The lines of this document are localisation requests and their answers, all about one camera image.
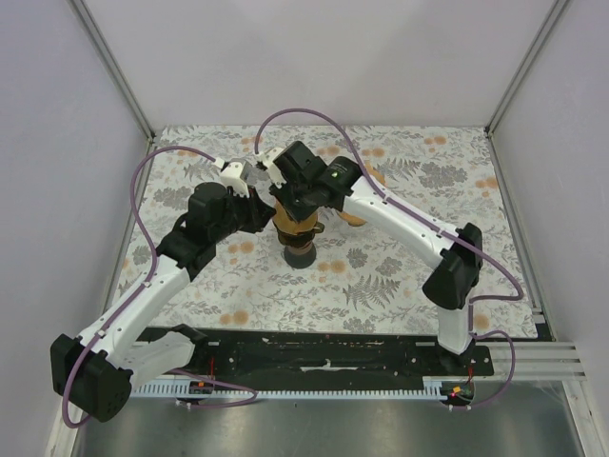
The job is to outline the green glass coffee dripper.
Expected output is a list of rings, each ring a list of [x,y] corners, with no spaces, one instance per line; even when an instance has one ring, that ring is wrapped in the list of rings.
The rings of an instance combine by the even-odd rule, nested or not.
[[[314,211],[303,221],[296,222],[290,218],[283,206],[277,204],[275,210],[272,222],[280,243],[284,246],[303,248],[311,243],[316,235],[324,232],[324,224],[319,220],[318,211]]]

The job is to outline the red capped dark bottle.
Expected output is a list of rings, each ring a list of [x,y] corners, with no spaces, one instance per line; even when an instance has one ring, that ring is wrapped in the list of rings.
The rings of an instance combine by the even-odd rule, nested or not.
[[[317,251],[313,244],[304,248],[294,248],[286,246],[284,248],[284,258],[286,263],[295,269],[310,267],[316,260]]]

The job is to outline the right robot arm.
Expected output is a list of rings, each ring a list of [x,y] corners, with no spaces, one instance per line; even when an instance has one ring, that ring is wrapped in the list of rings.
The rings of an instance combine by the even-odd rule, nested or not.
[[[339,156],[326,163],[300,141],[260,153],[258,166],[292,220],[302,222],[319,208],[335,209],[411,248],[431,269],[422,291],[438,308],[437,366],[454,375],[469,365],[466,308],[482,266],[479,228],[437,221],[398,198],[358,162]]]

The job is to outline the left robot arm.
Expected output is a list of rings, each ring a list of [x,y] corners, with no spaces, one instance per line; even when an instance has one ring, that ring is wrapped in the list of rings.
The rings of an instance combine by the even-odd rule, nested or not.
[[[206,337],[186,325],[144,346],[134,344],[162,307],[213,260],[220,242],[238,231],[262,231],[274,214],[253,187],[243,196],[219,183],[195,188],[186,213],[152,252],[138,283],[77,336],[62,334],[52,343],[52,383],[68,427],[78,426],[69,406],[106,422],[136,388],[177,368],[192,374],[206,369],[209,350],[200,345]]]

